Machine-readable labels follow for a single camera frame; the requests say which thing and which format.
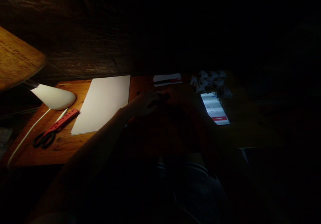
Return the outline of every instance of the lamp cord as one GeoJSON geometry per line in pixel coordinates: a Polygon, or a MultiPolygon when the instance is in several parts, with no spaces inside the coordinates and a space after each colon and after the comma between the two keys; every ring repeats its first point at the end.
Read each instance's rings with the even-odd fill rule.
{"type": "Polygon", "coordinates": [[[49,112],[49,110],[51,109],[48,109],[47,112],[45,112],[34,124],[33,126],[30,128],[30,130],[26,133],[26,135],[24,136],[24,138],[21,140],[20,144],[17,146],[17,148],[15,149],[15,151],[12,153],[9,161],[8,161],[8,164],[7,164],[7,168],[9,169],[10,168],[10,163],[12,161],[12,158],[13,156],[15,155],[15,153],[18,151],[19,147],[21,146],[21,144],[24,142],[24,140],[27,138],[27,136],[29,135],[29,133],[32,131],[32,129],[36,126],[36,124],[49,112]]]}

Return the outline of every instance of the phone screen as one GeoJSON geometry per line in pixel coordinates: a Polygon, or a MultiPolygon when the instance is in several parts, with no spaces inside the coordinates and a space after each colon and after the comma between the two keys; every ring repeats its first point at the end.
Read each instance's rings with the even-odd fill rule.
{"type": "Polygon", "coordinates": [[[202,101],[207,110],[208,115],[214,120],[217,125],[230,124],[223,110],[221,102],[213,93],[201,94],[202,101]]]}

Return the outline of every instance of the dark wall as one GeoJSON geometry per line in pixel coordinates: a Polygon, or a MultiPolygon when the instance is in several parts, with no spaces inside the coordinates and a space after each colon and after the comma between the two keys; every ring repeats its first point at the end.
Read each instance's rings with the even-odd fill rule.
{"type": "Polygon", "coordinates": [[[306,38],[298,40],[298,26],[315,14],[315,2],[0,0],[0,26],[47,55],[39,82],[200,68],[287,71],[275,59],[301,48],[292,40],[306,38]]]}

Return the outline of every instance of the paper sheet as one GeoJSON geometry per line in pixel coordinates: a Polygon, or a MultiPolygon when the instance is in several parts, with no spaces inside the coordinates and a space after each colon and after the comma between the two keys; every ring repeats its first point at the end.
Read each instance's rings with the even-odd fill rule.
{"type": "Polygon", "coordinates": [[[93,79],[71,135],[98,131],[128,104],[130,75],[93,79]]]}
{"type": "MultiPolygon", "coordinates": [[[[162,81],[162,80],[180,79],[180,78],[181,78],[181,74],[177,73],[177,74],[172,74],[172,75],[155,75],[153,80],[154,80],[154,82],[157,82],[157,81],[162,81]]],[[[181,84],[181,83],[182,83],[182,81],[174,82],[174,83],[158,84],[158,85],[154,85],[154,86],[159,87],[159,86],[168,85],[168,84],[181,84]]]]}

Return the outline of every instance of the desk surface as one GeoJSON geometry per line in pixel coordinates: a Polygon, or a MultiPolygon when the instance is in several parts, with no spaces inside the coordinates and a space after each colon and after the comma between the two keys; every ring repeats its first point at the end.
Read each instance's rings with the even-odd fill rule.
{"type": "MultiPolygon", "coordinates": [[[[191,75],[182,75],[190,79],[191,75]]],[[[154,87],[153,76],[134,76],[130,79],[129,101],[133,100],[138,92],[145,90],[164,90],[168,86],[154,87]]],[[[64,81],[57,84],[57,88],[75,93],[77,99],[69,108],[81,109],[89,89],[91,80],[64,81]]],[[[230,125],[220,128],[235,143],[237,148],[271,147],[281,145],[281,141],[267,120],[259,113],[257,106],[248,99],[245,90],[239,85],[230,72],[227,72],[226,86],[234,94],[232,99],[224,99],[223,108],[230,120],[230,125]]],[[[48,107],[41,105],[32,119],[28,122],[15,142],[10,146],[1,160],[1,164],[8,162],[11,154],[25,136],[30,127],[41,117],[48,107]]],[[[47,149],[34,148],[33,139],[48,130],[62,111],[51,110],[34,127],[12,160],[12,166],[32,166],[66,163],[68,159],[91,137],[94,133],[72,136],[71,129],[75,119],[61,132],[57,133],[54,143],[47,149]]],[[[139,156],[158,156],[164,154],[183,154],[195,152],[197,146],[186,145],[182,132],[192,130],[173,123],[171,116],[163,110],[134,119],[121,134],[120,143],[116,145],[114,156],[116,158],[129,158],[139,156]]]]}

